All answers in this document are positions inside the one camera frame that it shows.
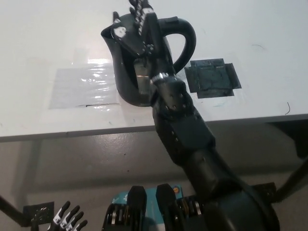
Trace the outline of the right robot hand, white and black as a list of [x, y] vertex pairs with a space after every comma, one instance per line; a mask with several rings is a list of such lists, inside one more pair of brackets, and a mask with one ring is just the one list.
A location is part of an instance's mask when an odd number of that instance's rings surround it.
[[131, 0], [130, 13], [113, 12], [112, 37], [136, 57], [161, 57], [163, 36], [158, 18], [147, 0]]

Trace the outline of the left robot hand, white and black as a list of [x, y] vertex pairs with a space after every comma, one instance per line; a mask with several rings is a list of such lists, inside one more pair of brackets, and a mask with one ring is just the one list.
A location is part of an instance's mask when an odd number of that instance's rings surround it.
[[84, 216], [84, 212], [80, 211], [80, 206], [77, 205], [69, 212], [70, 201], [67, 201], [56, 213], [52, 219], [48, 231], [81, 231], [88, 221], [85, 219], [81, 221]]

